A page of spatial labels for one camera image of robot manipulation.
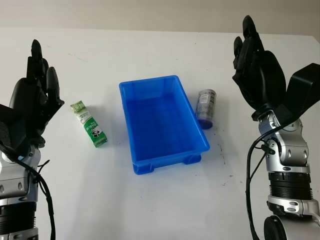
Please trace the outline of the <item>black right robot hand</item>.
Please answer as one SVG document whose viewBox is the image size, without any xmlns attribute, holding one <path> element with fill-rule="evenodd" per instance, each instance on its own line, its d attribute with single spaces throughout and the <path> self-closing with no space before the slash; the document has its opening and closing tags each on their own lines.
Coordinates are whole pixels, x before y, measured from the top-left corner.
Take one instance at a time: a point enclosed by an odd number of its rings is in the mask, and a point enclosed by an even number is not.
<svg viewBox="0 0 320 240">
<path fill-rule="evenodd" d="M 243 37 L 235 38 L 233 43 L 232 77 L 238 85 L 246 102 L 261 115 L 278 107 L 286 94 L 284 72 L 276 58 L 265 50 L 255 23 L 250 15 L 242 22 Z"/>
</svg>

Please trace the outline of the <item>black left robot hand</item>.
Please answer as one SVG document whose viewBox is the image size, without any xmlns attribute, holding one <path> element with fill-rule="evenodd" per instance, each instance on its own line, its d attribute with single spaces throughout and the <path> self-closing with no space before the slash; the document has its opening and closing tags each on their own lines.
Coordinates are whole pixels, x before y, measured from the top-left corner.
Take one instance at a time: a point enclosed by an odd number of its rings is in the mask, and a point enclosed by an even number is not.
<svg viewBox="0 0 320 240">
<path fill-rule="evenodd" d="M 34 39 L 31 56 L 27 59 L 26 77 L 16 83 L 9 103 L 23 119 L 23 130 L 18 131 L 13 148 L 20 153 L 27 151 L 30 145 L 43 148 L 42 134 L 64 103 L 60 99 L 56 70 L 49 66 L 39 41 Z"/>
</svg>

